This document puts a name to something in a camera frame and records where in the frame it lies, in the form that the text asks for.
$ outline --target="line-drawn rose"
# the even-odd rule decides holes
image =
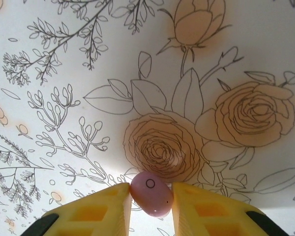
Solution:
[[[198,45],[221,27],[225,1],[180,0],[174,18],[175,36],[182,45]]]
[[[188,52],[195,59],[194,48],[203,48],[204,42],[231,25],[222,26],[225,16],[225,0],[180,0],[175,15],[164,8],[159,9],[173,21],[175,36],[168,38],[166,45],[157,53],[169,48],[181,48],[180,77],[184,76],[184,65]]]
[[[203,140],[187,119],[160,112],[130,121],[123,141],[125,156],[165,182],[187,181],[204,165]]]
[[[294,126],[292,96],[287,88],[245,83],[219,96],[217,109],[198,118],[196,131],[230,147],[268,145],[287,135]]]

